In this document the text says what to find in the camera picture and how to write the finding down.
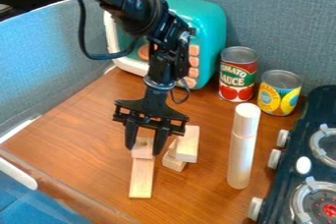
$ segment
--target tomato sauce can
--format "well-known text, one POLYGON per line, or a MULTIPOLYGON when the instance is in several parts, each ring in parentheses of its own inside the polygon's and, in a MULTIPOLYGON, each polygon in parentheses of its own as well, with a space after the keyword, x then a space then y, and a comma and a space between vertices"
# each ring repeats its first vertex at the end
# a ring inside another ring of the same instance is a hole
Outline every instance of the tomato sauce can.
POLYGON ((298 103, 302 79, 289 71, 266 71, 261 76, 257 105, 263 112, 287 116, 298 103))
POLYGON ((244 102, 253 95, 257 54, 247 47, 229 47, 221 52, 219 96, 244 102))

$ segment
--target stove knob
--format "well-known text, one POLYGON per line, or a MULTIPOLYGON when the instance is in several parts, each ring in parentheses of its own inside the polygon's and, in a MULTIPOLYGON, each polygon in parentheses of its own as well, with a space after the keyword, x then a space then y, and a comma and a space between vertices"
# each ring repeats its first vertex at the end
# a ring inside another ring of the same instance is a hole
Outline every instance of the stove knob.
POLYGON ((261 211, 261 206, 262 206, 262 199, 254 196, 250 203, 248 218, 253 221, 256 221, 261 211))
POLYGON ((272 149, 271 154, 269 155, 267 166, 271 169, 276 170, 281 156, 281 150, 272 149))
POLYGON ((285 147, 286 142, 288 140, 288 135, 289 135, 289 131, 287 131, 287 130, 280 130, 280 132, 278 134, 278 139, 276 141, 276 145, 278 147, 285 147))
POLYGON ((307 174, 311 169, 311 161, 308 157, 302 156, 298 159, 295 166, 298 173, 304 175, 307 174))

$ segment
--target toy microwave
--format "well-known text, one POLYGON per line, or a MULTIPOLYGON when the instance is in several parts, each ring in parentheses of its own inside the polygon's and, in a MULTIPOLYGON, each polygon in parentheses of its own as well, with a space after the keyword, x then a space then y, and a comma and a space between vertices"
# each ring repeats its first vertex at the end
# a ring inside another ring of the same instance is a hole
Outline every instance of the toy microwave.
MULTIPOLYGON (((226 16, 216 4, 201 0, 166 0, 171 12, 175 12, 195 33, 191 36, 189 75, 185 77, 192 89, 203 87, 219 66, 218 55, 225 45, 226 16)), ((110 52, 126 48, 132 38, 115 25, 105 12, 104 23, 110 52)), ((113 60, 122 70, 145 76, 148 71, 148 41, 139 39, 133 52, 113 60)))

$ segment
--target wooden tabletop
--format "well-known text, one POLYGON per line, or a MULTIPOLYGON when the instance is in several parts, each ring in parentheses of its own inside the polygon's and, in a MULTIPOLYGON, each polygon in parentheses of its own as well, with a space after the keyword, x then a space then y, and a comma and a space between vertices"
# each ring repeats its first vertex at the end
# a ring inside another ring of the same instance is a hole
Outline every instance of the wooden tabletop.
MULTIPOLYGON (((236 104, 218 98, 217 82, 192 91, 182 105, 169 101, 171 107, 190 116, 190 125, 200 126, 197 163, 187 164, 181 173, 163 167, 166 144, 155 158, 152 198, 129 199, 132 158, 124 146, 124 127, 111 121, 113 101, 142 98, 143 92, 140 77, 114 69, 7 140, 2 148, 129 220, 252 223, 247 219, 251 198, 265 197, 274 175, 266 167, 269 153, 279 130, 293 127, 302 102, 288 117, 262 113, 251 183, 239 191, 226 182, 236 104)), ((178 89, 177 96, 182 95, 178 89)), ((142 137, 150 134, 140 131, 142 137)))

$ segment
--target red can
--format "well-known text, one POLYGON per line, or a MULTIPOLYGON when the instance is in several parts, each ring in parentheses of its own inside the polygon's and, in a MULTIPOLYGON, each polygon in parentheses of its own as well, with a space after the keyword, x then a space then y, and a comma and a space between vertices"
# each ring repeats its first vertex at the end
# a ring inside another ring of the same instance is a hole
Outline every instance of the red can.
POLYGON ((219 96, 233 102, 253 95, 257 54, 247 47, 229 47, 221 52, 219 96))

